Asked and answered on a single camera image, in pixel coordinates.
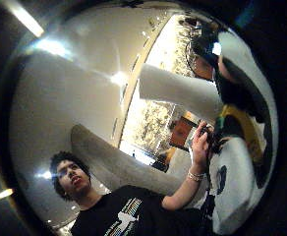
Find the man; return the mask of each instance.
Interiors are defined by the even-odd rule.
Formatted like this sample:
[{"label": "man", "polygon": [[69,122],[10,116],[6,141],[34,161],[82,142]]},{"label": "man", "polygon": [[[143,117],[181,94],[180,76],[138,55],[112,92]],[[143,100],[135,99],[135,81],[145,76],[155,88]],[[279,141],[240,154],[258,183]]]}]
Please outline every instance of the man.
[{"label": "man", "polygon": [[85,164],[68,152],[55,154],[50,166],[54,188],[81,209],[73,235],[199,235],[208,221],[200,210],[182,208],[194,197],[204,175],[208,152],[207,133],[201,135],[204,126],[201,122],[196,129],[192,166],[172,196],[133,186],[101,196],[93,189]]}]

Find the wristband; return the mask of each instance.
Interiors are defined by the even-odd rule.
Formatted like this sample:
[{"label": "wristband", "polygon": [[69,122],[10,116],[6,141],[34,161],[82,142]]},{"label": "wristband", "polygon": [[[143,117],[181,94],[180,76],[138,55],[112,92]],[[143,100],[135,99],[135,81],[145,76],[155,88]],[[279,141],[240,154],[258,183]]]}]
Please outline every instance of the wristband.
[{"label": "wristband", "polygon": [[203,173],[203,174],[199,174],[199,175],[195,175],[195,174],[192,174],[190,171],[189,171],[189,173],[188,173],[188,177],[190,178],[190,179],[192,179],[192,180],[194,180],[194,181],[196,181],[196,182],[200,182],[202,179],[203,179],[203,176],[204,176],[205,174]]}]

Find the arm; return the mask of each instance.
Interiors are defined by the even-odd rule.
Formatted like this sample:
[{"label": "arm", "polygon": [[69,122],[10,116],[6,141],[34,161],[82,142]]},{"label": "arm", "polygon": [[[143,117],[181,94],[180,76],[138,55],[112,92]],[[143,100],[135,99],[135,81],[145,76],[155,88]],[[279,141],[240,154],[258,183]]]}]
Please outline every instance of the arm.
[{"label": "arm", "polygon": [[[206,153],[208,152],[208,143],[206,142],[207,133],[201,136],[201,128],[206,126],[205,122],[201,122],[195,131],[193,139],[193,158],[190,173],[199,175],[205,170]],[[197,182],[188,176],[182,183],[180,188],[172,196],[165,196],[162,201],[162,207],[170,210],[179,209],[188,204],[198,191],[201,182]]]}]

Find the black t-shirt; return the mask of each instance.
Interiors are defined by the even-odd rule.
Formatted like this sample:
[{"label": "black t-shirt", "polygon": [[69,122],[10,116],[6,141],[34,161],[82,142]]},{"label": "black t-shirt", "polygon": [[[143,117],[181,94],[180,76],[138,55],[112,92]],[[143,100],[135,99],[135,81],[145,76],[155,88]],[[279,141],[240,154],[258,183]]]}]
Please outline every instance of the black t-shirt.
[{"label": "black t-shirt", "polygon": [[166,210],[164,196],[124,186],[104,195],[95,206],[82,210],[73,235],[197,235],[201,212],[195,208]]}]

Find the ceiling light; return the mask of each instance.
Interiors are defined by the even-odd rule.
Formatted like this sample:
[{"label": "ceiling light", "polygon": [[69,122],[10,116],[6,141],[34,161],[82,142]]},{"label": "ceiling light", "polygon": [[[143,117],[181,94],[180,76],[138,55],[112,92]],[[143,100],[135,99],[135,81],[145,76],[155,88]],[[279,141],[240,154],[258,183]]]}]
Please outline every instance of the ceiling light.
[{"label": "ceiling light", "polygon": [[16,0],[1,0],[0,4],[11,12],[25,27],[36,37],[44,33],[44,29],[38,24],[32,15]]},{"label": "ceiling light", "polygon": [[44,178],[44,179],[51,179],[52,178],[52,174],[48,170],[45,171],[43,174],[36,174],[35,176],[37,178]]},{"label": "ceiling light", "polygon": [[4,190],[3,192],[0,193],[0,200],[6,198],[8,196],[11,196],[13,193],[14,193],[13,189]]},{"label": "ceiling light", "polygon": [[111,82],[120,87],[124,86],[127,82],[127,76],[123,72],[118,72],[111,77]]}]

